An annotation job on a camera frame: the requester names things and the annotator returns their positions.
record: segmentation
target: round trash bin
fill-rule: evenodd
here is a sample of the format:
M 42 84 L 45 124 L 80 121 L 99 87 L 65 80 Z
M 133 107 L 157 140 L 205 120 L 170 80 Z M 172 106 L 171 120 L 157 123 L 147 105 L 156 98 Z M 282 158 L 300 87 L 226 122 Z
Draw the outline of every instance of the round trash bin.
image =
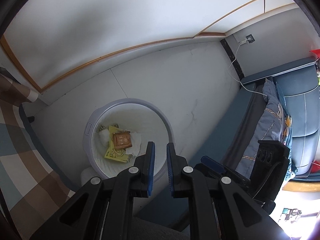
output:
M 154 181 L 166 171 L 166 145 L 173 142 L 171 125 L 164 114 L 153 104 L 136 98 L 113 101 L 90 116 L 83 135 L 83 148 L 91 166 L 103 179 L 112 178 L 131 166 L 135 157 L 128 163 L 105 158 L 107 148 L 102 145 L 100 126 L 109 127 L 117 123 L 119 128 L 141 134 L 142 143 L 138 156 L 145 154 L 148 141 L 156 145 Z

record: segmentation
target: white tile floor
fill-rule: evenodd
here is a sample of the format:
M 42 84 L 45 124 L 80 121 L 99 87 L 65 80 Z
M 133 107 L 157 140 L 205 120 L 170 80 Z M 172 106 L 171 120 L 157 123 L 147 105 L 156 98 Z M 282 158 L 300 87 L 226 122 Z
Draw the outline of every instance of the white tile floor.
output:
M 79 185 L 81 171 L 90 166 L 82 136 L 92 112 L 116 99 L 140 98 L 167 116 L 176 152 L 189 159 L 239 90 L 238 83 L 227 74 L 229 65 L 219 42 L 161 50 L 82 83 L 36 114 L 32 126 L 52 159 Z M 155 193 L 166 180 L 155 184 Z

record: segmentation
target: white tissue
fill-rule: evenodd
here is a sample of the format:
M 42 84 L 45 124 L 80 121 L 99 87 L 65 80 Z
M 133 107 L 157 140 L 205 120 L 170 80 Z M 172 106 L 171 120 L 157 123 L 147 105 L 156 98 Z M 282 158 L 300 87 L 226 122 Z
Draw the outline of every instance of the white tissue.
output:
M 109 130 L 108 129 L 104 129 L 102 131 L 99 132 L 100 135 L 100 141 L 102 143 L 102 145 L 104 147 L 108 147 L 108 143 L 109 143 Z
M 131 138 L 131 143 L 132 147 L 129 147 L 125 149 L 125 154 L 130 155 L 132 154 L 133 156 L 138 156 L 140 152 L 140 146 L 141 146 L 141 134 L 140 133 L 130 133 L 130 138 Z

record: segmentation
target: charging cable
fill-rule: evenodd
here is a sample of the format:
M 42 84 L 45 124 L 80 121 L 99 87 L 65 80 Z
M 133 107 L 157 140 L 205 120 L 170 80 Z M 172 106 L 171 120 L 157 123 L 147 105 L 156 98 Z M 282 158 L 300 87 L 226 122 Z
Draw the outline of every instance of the charging cable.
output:
M 236 54 L 235 54 L 235 59 L 234 59 L 234 61 L 231 62 L 230 66 L 228 67 L 228 75 L 229 75 L 230 77 L 232 77 L 235 81 L 239 82 L 239 83 L 241 84 L 241 86 L 242 86 L 245 90 L 247 90 L 247 91 L 249 91 L 249 92 L 252 92 L 252 93 L 260 94 L 260 95 L 263 95 L 263 96 L 266 96 L 266 97 L 267 97 L 267 95 L 265 95 L 265 94 L 262 94 L 262 93 L 256 92 L 256 91 L 251 91 L 251 90 L 245 88 L 244 85 L 241 83 L 241 81 L 236 80 L 236 79 L 229 73 L 230 67 L 232 66 L 232 64 L 233 64 L 233 63 L 236 61 L 236 59 L 237 59 L 237 53 L 238 53 L 238 50 L 239 50 L 240 46 L 241 46 L 242 44 L 247 43 L 247 41 L 248 41 L 248 39 L 245 39 L 244 41 L 241 41 L 241 42 L 238 43 L 239 46 L 238 46 L 238 49 L 237 49 Z

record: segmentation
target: checkered fabric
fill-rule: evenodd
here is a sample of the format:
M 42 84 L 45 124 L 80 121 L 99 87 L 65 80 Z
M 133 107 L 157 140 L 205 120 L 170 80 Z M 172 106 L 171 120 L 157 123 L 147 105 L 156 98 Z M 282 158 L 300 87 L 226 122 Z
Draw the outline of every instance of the checkered fabric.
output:
M 37 97 L 0 75 L 0 188 L 22 239 L 29 239 L 74 194 L 36 150 L 20 118 L 20 104 Z

